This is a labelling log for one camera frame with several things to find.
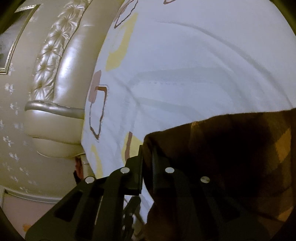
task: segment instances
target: beige leather headboard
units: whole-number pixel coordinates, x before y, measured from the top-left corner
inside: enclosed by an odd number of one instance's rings
[[[80,141],[87,92],[101,46],[122,2],[68,3],[42,44],[25,107],[25,131],[42,155],[70,157],[84,152]]]

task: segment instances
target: wallpaper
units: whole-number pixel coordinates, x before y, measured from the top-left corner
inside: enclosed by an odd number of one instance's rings
[[[75,160],[39,155],[23,124],[37,53],[67,2],[27,0],[21,5],[40,4],[16,45],[8,74],[0,75],[0,185],[25,194],[63,197],[75,186]]]

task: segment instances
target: dark object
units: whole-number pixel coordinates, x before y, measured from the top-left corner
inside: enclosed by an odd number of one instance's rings
[[[74,176],[74,178],[75,178],[75,182],[76,182],[76,184],[78,185],[78,184],[81,182],[81,179],[78,177],[76,171],[73,172],[73,176]]]
[[[190,183],[182,171],[173,169],[167,158],[157,154],[156,148],[152,166],[154,194],[175,194],[180,240],[270,240],[264,226],[211,181]]]
[[[140,204],[142,152],[110,176],[87,177],[27,232],[27,241],[130,241],[133,214]],[[156,150],[152,156],[153,192],[176,199],[181,241],[268,241],[256,218],[210,179],[191,183]],[[123,210],[124,195],[134,195]],[[23,241],[0,210],[2,240]],[[270,241],[296,240],[296,209]]]
[[[140,204],[133,197],[123,210],[124,195],[142,190],[142,154],[129,158],[110,176],[81,181],[27,232],[27,241],[130,241],[133,214]]]

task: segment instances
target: brown cloth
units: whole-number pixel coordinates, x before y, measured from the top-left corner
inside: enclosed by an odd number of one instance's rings
[[[143,176],[154,204],[145,233],[149,241],[178,240],[174,200],[152,192],[152,148],[197,182],[215,181],[257,215],[273,236],[286,221],[296,196],[296,109],[222,115],[144,139]]]
[[[83,180],[83,166],[80,157],[75,157],[75,171],[73,172],[73,176],[76,184],[80,183]]]

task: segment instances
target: white bedsheet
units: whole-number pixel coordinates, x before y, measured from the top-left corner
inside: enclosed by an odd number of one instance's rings
[[[150,132],[296,107],[296,37],[269,0],[163,1],[126,1],[99,54],[82,137],[97,178],[128,137],[134,156]],[[152,203],[144,188],[144,221]]]

